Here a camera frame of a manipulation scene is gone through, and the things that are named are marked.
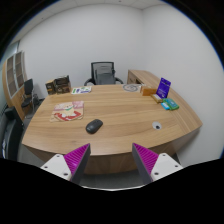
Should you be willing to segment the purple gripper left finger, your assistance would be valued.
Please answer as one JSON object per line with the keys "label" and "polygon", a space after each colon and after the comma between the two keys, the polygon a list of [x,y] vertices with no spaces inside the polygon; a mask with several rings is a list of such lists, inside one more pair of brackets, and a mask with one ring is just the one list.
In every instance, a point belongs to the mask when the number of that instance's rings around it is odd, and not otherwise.
{"label": "purple gripper left finger", "polygon": [[90,153],[90,144],[85,144],[68,154],[55,154],[42,166],[42,169],[65,180],[79,184]]}

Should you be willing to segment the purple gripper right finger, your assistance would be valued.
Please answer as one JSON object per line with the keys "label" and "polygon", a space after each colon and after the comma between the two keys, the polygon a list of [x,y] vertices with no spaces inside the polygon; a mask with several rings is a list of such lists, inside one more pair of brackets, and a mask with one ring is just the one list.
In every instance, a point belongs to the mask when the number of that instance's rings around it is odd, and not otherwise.
{"label": "purple gripper right finger", "polygon": [[182,169],[167,153],[157,154],[139,144],[132,144],[132,155],[145,185]]}

